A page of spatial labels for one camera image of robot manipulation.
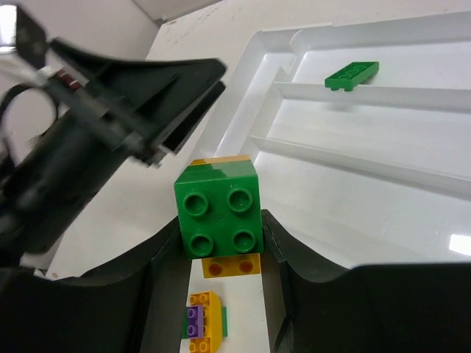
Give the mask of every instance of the purple block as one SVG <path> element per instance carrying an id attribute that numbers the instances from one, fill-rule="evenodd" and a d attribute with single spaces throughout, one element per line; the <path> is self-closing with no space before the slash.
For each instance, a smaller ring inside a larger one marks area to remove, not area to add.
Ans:
<path id="1" fill-rule="evenodd" d="M 186 315 L 188 316 L 188 327 L 186 329 L 188 338 L 203 338 L 203 306 L 188 307 Z"/>

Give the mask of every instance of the white tabletop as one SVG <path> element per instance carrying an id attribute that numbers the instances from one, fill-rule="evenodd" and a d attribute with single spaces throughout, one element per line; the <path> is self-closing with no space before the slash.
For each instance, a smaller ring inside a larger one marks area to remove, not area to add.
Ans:
<path id="1" fill-rule="evenodd" d="M 247 42 L 262 29 L 470 9 L 467 0 L 224 0 L 162 26 L 148 59 L 218 57 L 227 65 L 224 81 L 230 82 Z M 167 157 L 162 168 L 123 164 L 69 228 L 47 276 L 79 276 L 146 240 L 175 217 L 173 182 L 188 162 L 205 120 L 180 154 Z M 200 261 L 194 261 L 190 292 L 202 290 L 216 291 L 227 305 L 229 338 L 220 352 L 268 351 L 260 276 L 203 279 Z"/>

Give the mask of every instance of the white tray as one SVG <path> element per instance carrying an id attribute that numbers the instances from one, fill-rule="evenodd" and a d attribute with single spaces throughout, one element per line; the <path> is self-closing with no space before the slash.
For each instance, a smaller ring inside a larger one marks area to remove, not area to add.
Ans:
<path id="1" fill-rule="evenodd" d="M 353 92 L 324 78 L 380 70 Z M 471 12 L 256 34 L 191 159 L 250 154 L 262 207 L 347 267 L 471 255 Z"/>

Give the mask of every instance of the yellow lego brick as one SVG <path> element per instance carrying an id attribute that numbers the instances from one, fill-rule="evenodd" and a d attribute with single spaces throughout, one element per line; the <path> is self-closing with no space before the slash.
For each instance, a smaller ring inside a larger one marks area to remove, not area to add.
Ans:
<path id="1" fill-rule="evenodd" d="M 229 157 L 214 157 L 214 158 L 203 158 L 201 160 L 194 160 L 190 165 L 204 165 L 204 164 L 216 164 L 216 163 L 227 163 L 227 162 L 240 162 L 241 160 L 250 160 L 250 156 L 229 156 Z"/>
<path id="2" fill-rule="evenodd" d="M 259 254 L 209 257 L 201 259 L 201 264 L 205 278 L 244 276 L 261 272 Z"/>
<path id="3" fill-rule="evenodd" d="M 190 353 L 216 353 L 222 342 L 222 307 L 211 290 L 190 295 L 190 305 L 203 306 L 204 338 L 190 340 Z"/>

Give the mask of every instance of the table surface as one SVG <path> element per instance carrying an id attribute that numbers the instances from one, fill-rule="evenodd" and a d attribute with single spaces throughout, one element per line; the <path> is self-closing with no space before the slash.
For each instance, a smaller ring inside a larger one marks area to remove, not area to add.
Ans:
<path id="1" fill-rule="evenodd" d="M 249 39 L 262 29 L 354 24 L 471 10 L 467 0 L 224 0 L 165 24 L 149 60 L 218 57 L 230 77 Z M 126 161 L 64 234 L 47 277 L 79 276 L 146 240 L 177 214 L 173 182 L 188 162 L 200 124 L 160 169 Z M 229 337 L 220 352 L 268 352 L 261 276 L 203 279 L 194 261 L 190 293 L 214 290 L 228 311 Z M 182 352 L 187 352 L 183 343 Z"/>

